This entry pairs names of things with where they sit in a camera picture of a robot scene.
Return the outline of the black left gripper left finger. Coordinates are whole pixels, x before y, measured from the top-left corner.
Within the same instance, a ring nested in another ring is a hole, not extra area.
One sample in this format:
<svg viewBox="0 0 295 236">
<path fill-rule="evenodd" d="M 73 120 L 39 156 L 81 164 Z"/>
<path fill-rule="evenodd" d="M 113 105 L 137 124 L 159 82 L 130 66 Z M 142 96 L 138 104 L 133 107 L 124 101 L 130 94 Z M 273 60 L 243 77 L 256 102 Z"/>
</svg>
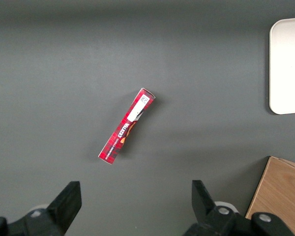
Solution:
<svg viewBox="0 0 295 236">
<path fill-rule="evenodd" d="M 82 206 L 79 181 L 71 181 L 46 207 L 36 207 L 8 223 L 0 216 L 0 236 L 63 236 Z"/>
</svg>

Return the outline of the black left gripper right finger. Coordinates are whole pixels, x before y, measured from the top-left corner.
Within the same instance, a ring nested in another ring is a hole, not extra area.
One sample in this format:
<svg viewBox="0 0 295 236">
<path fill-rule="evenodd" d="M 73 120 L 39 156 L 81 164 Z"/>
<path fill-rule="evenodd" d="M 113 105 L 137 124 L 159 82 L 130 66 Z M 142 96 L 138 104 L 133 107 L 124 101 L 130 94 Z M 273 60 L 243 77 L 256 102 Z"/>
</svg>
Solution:
<svg viewBox="0 0 295 236">
<path fill-rule="evenodd" d="M 213 201 L 201 180 L 192 181 L 192 208 L 197 223 L 185 236 L 293 236 L 285 222 L 268 212 L 253 213 L 246 219 L 232 204 Z"/>
</svg>

